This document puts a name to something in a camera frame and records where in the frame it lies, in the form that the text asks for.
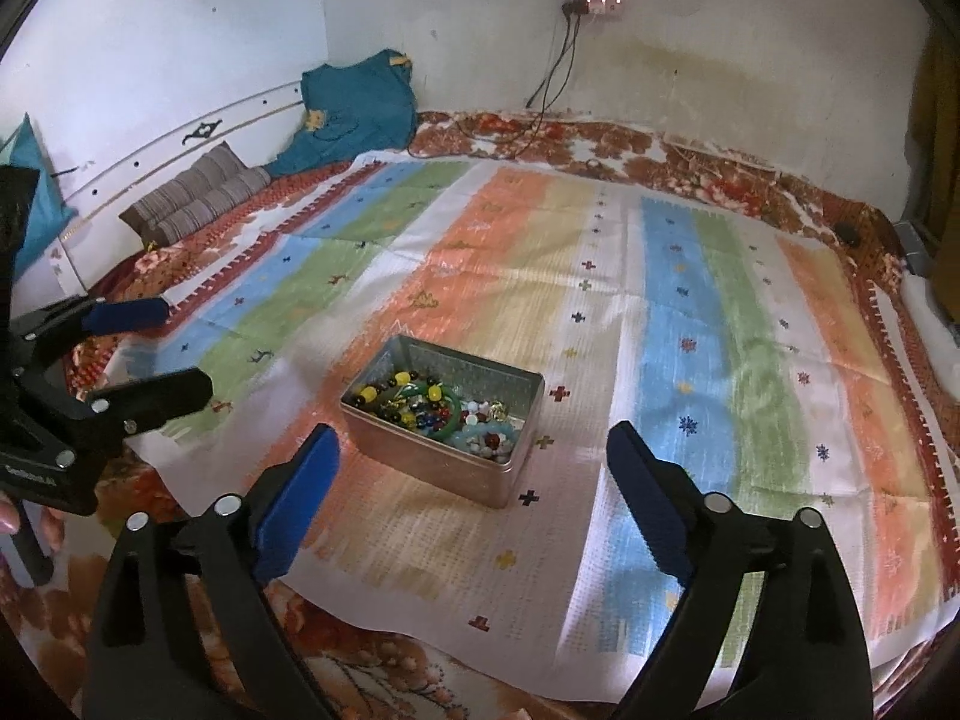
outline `black clamp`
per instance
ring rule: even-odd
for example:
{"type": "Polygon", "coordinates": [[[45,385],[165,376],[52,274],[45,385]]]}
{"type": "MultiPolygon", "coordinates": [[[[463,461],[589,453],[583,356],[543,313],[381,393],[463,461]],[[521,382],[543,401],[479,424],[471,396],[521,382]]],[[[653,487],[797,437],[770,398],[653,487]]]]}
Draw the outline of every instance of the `black clamp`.
{"type": "Polygon", "coordinates": [[[336,720],[286,640],[262,587],[285,574],[339,467],[318,425],[289,463],[200,517],[133,514],[117,539],[88,639],[88,720],[336,720]],[[217,691],[184,575],[203,579],[237,675],[257,709],[217,691]]]}
{"type": "Polygon", "coordinates": [[[36,184],[34,170],[0,167],[0,490],[21,519],[16,536],[0,538],[0,551],[25,586],[44,584],[53,572],[32,527],[40,506],[93,514],[97,481],[123,439],[203,410],[213,396],[198,368],[93,391],[85,401],[48,378],[86,338],[159,327],[170,309],[160,298],[106,303],[81,296],[11,320],[13,259],[36,184]]]}
{"type": "Polygon", "coordinates": [[[632,425],[611,429],[607,463],[656,565],[685,591],[616,720],[872,720],[870,659],[850,582],[822,515],[744,514],[657,460],[632,425]],[[696,709],[744,575],[760,603],[727,696],[696,709]]]}

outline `metal box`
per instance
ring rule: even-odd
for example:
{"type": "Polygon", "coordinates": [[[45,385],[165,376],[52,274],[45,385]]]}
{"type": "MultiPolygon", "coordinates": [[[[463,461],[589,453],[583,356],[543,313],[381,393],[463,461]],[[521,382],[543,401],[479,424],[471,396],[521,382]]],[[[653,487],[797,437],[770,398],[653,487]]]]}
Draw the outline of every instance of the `metal box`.
{"type": "Polygon", "coordinates": [[[416,338],[393,336],[350,383],[340,403],[350,437],[368,457],[450,493],[502,509],[530,454],[543,400],[544,377],[539,373],[416,338]],[[510,422],[518,429],[514,450],[505,459],[486,460],[426,439],[346,402],[369,382],[386,380],[400,370],[416,370],[462,386],[474,400],[504,403],[510,422]]]}

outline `wall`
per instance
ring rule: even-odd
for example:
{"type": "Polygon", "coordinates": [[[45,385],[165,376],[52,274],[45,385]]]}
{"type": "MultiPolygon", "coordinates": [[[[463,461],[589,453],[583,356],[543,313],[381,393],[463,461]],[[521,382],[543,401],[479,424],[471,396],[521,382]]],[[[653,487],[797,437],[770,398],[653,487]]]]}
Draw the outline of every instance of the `wall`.
{"type": "MultiPolygon", "coordinates": [[[[558,107],[740,148],[899,218],[918,1],[626,1],[619,22],[584,23],[558,107]]],[[[397,47],[421,107],[518,109],[559,40],[559,2],[325,0],[330,56],[397,47]]]]}
{"type": "Polygon", "coordinates": [[[323,0],[40,0],[0,62],[0,138],[34,119],[69,196],[191,119],[326,58],[323,0]]]}

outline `striped pillow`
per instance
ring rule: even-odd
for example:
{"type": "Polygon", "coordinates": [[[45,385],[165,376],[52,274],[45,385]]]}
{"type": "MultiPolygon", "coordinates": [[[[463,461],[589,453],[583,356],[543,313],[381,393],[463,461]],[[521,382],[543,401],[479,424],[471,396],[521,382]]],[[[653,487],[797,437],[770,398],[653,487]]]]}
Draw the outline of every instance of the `striped pillow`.
{"type": "Polygon", "coordinates": [[[123,211],[120,218],[142,238],[152,225],[194,200],[201,199],[246,169],[247,166],[230,147],[220,143],[200,157],[189,170],[184,170],[176,178],[141,197],[123,211]]]}
{"type": "Polygon", "coordinates": [[[224,181],[219,189],[210,191],[202,199],[194,200],[186,207],[171,213],[165,220],[148,227],[140,237],[146,247],[150,247],[150,244],[169,247],[222,217],[269,183],[270,173],[262,167],[248,167],[230,180],[224,181]]]}

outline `wire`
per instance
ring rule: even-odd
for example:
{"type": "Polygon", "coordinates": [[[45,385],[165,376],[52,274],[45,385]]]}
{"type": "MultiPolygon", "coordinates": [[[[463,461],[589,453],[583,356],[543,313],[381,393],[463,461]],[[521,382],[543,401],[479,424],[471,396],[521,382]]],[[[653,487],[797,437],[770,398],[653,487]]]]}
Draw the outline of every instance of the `wire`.
{"type": "MultiPolygon", "coordinates": [[[[541,123],[544,120],[544,114],[546,113],[546,109],[549,108],[551,104],[553,104],[553,103],[547,104],[547,97],[550,94],[550,83],[553,81],[553,76],[555,76],[558,69],[560,69],[560,63],[563,62],[563,57],[565,57],[565,55],[573,47],[573,43],[570,42],[570,28],[571,28],[570,14],[565,12],[563,15],[565,15],[566,17],[566,33],[565,35],[563,35],[563,47],[560,48],[560,56],[557,57],[556,61],[553,63],[553,66],[550,68],[549,73],[544,78],[544,80],[541,81],[541,85],[539,85],[539,87],[536,89],[536,92],[534,92],[534,94],[531,96],[527,104],[527,107],[529,108],[530,104],[532,104],[534,98],[536,98],[536,95],[539,93],[539,91],[541,89],[544,89],[544,104],[541,105],[539,114],[537,114],[536,117],[531,119],[529,124],[527,124],[526,127],[523,127],[523,129],[521,129],[520,132],[517,132],[517,134],[512,135],[512,137],[509,137],[509,138],[485,138],[485,137],[476,135],[475,133],[472,134],[472,133],[466,132],[460,126],[459,119],[453,119],[453,122],[454,124],[456,124],[456,127],[457,129],[459,129],[461,135],[463,135],[466,138],[470,138],[472,140],[484,141],[485,143],[493,143],[495,146],[510,146],[511,143],[516,143],[520,138],[522,138],[524,135],[529,134],[530,131],[534,129],[536,129],[536,131],[534,132],[533,137],[536,138],[536,134],[539,133],[539,128],[541,127],[541,123]]],[[[576,25],[576,28],[574,28],[574,35],[579,30],[580,30],[580,16],[578,15],[577,25],[576,25]]],[[[527,146],[524,147],[524,151],[526,151],[526,148],[528,148],[528,146],[530,146],[529,143],[527,143],[527,146]]]]}
{"type": "Polygon", "coordinates": [[[530,146],[534,145],[534,141],[536,141],[536,137],[539,135],[539,131],[541,130],[542,125],[544,124],[544,118],[546,117],[547,109],[557,101],[557,98],[563,93],[563,89],[565,89],[566,84],[568,83],[568,81],[570,81],[570,73],[573,71],[573,60],[577,55],[577,35],[580,34],[580,20],[581,20],[581,15],[578,13],[577,25],[573,28],[573,38],[570,41],[570,45],[568,47],[565,47],[565,49],[563,50],[563,53],[560,54],[560,56],[557,58],[557,61],[554,63],[554,66],[550,69],[549,76],[547,76],[546,86],[544,88],[544,104],[541,105],[539,114],[536,116],[536,119],[535,119],[536,126],[527,128],[528,132],[532,129],[533,134],[530,136],[530,140],[527,141],[526,146],[524,146],[523,148],[520,148],[519,151],[515,151],[514,153],[512,153],[510,157],[511,159],[517,159],[517,157],[520,156],[520,154],[524,153],[525,151],[527,151],[528,148],[530,148],[530,146]],[[558,91],[558,93],[554,95],[553,100],[550,100],[548,103],[546,100],[550,94],[550,82],[553,80],[553,74],[557,71],[558,67],[560,66],[560,62],[563,60],[563,55],[566,54],[567,50],[570,50],[570,65],[568,69],[566,69],[566,78],[563,80],[563,86],[560,86],[560,90],[558,91]]]}
{"type": "Polygon", "coordinates": [[[553,103],[555,103],[558,100],[558,98],[560,98],[560,95],[563,95],[563,90],[566,89],[566,84],[568,84],[570,81],[570,74],[573,72],[573,61],[577,58],[577,35],[579,34],[580,34],[580,16],[578,15],[576,28],[574,28],[573,30],[573,41],[570,44],[570,65],[566,68],[566,78],[563,79],[563,85],[560,86],[560,90],[558,91],[558,93],[553,95],[553,100],[550,100],[549,103],[547,103],[546,107],[548,109],[553,107],[553,103]]]}

